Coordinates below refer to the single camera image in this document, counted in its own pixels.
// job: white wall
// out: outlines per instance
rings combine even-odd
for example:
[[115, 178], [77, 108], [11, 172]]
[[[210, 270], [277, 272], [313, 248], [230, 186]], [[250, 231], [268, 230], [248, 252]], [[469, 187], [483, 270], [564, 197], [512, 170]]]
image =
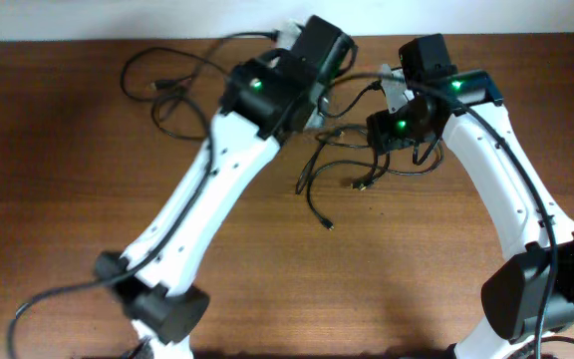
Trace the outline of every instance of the white wall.
[[0, 40], [217, 37], [311, 14], [352, 35], [574, 32], [574, 0], [0, 0]]

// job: wooden table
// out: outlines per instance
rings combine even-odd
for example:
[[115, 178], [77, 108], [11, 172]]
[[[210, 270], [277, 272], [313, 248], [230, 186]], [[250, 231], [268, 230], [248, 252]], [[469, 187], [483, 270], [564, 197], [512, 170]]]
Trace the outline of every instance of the wooden table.
[[[356, 71], [397, 65], [411, 37], [358, 38]], [[548, 189], [574, 218], [574, 35], [447, 36], [461, 70], [485, 69]], [[0, 358], [8, 320], [23, 299], [91, 278], [104, 249], [123, 250], [165, 203], [196, 145], [165, 137], [148, 105], [125, 98], [119, 73], [152, 45], [200, 53], [208, 41], [0, 43]], [[226, 68], [269, 45], [240, 40], [216, 60]], [[154, 56], [130, 88], [185, 74], [192, 63]], [[339, 104], [364, 86], [337, 93]], [[208, 71], [195, 97], [213, 114], [222, 81]], [[363, 123], [384, 108], [370, 94], [343, 119]], [[181, 110], [170, 125], [196, 131]], [[502, 264], [495, 229], [449, 152], [421, 178], [387, 177], [373, 189], [344, 187], [362, 170], [338, 168], [314, 188], [336, 222], [325, 230], [294, 194], [315, 149], [293, 138], [252, 182], [214, 238], [197, 285], [212, 298], [194, 348], [227, 353], [358, 354], [443, 348], [482, 316], [482, 283]], [[367, 160], [329, 149], [321, 161]], [[395, 164], [411, 170], [411, 154]], [[567, 335], [574, 337], [574, 327]], [[136, 343], [106, 290], [49, 300], [19, 325], [22, 358], [118, 355]], [[574, 348], [560, 351], [574, 358]]]

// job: white background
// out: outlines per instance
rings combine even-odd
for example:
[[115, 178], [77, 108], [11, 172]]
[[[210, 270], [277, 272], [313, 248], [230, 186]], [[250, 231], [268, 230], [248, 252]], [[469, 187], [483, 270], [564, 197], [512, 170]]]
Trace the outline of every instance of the white background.
[[217, 37], [311, 14], [351, 35], [574, 32], [574, 0], [0, 0], [0, 40]]

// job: wood surface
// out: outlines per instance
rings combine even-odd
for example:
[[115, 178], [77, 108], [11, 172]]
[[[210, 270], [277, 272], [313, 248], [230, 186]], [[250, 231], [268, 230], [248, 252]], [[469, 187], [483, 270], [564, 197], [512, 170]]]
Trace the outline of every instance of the wood surface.
[[[358, 38], [355, 71], [398, 64], [411, 37]], [[512, 126], [556, 201], [574, 218], [574, 35], [446, 36], [461, 70], [485, 69], [505, 97]], [[196, 145], [162, 135], [148, 104], [118, 87], [123, 62], [153, 45], [200, 53], [209, 41], [0, 43], [0, 358], [8, 320], [30, 295], [92, 278], [97, 255], [123, 250], [158, 213]], [[268, 48], [240, 40], [215, 60], [226, 68]], [[130, 73], [145, 93], [192, 63], [156, 55]], [[336, 92], [340, 108], [365, 83]], [[194, 96], [209, 116], [222, 93], [205, 72]], [[384, 108], [372, 93], [339, 123]], [[196, 133], [187, 110], [169, 126]], [[346, 187], [363, 170], [319, 179], [314, 200], [336, 223], [324, 229], [294, 194], [316, 143], [294, 137], [251, 183], [207, 250], [196, 284], [211, 295], [192, 333], [198, 350], [225, 353], [401, 353], [444, 348], [482, 316], [480, 287], [502, 264], [497, 234], [451, 152], [433, 174]], [[328, 149], [333, 159], [369, 153]], [[395, 166], [412, 170], [411, 153]], [[22, 358], [117, 356], [136, 344], [104, 289], [37, 306], [18, 327]], [[574, 337], [574, 327], [566, 335]], [[574, 358], [574, 348], [562, 348]]]

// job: robotic arm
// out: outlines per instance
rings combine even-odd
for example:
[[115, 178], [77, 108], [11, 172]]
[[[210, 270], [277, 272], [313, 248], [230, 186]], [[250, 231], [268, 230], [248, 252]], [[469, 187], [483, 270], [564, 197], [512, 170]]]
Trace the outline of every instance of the robotic arm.
[[[208, 143], [201, 146], [194, 164], [143, 234], [123, 253], [106, 252], [97, 261], [97, 276], [112, 277], [137, 265], [171, 235], [156, 260], [134, 278], [112, 287], [155, 359], [192, 358], [189, 333], [209, 300], [192, 282], [212, 237], [245, 187], [273, 160], [289, 134], [320, 124], [315, 106], [318, 98], [342, 75], [340, 65], [350, 51], [355, 59], [351, 38], [320, 18], [312, 17], [300, 35], [289, 36], [295, 38], [293, 46], [283, 41], [283, 48], [232, 70], [222, 108], [211, 123], [215, 161], [207, 184], [182, 224], [172, 229], [205, 171]], [[447, 58], [441, 36], [421, 41], [401, 49], [404, 78], [443, 91], [450, 88], [453, 96], [482, 115], [510, 145], [547, 205], [560, 255], [568, 263], [566, 274], [561, 275], [560, 269], [561, 279], [546, 317], [545, 329], [558, 332], [574, 323], [574, 221], [557, 205], [528, 161], [490, 77], [483, 72], [458, 74]], [[479, 191], [507, 260], [482, 289], [485, 317], [445, 355], [505, 358], [532, 340], [534, 316], [547, 277], [549, 242], [537, 205], [506, 153], [474, 117], [418, 93], [407, 91], [412, 99], [402, 101], [395, 86], [383, 83], [383, 88], [388, 104], [398, 108], [389, 106], [368, 119], [372, 146], [385, 153], [442, 138]], [[409, 126], [402, 129], [397, 126], [400, 121]]]

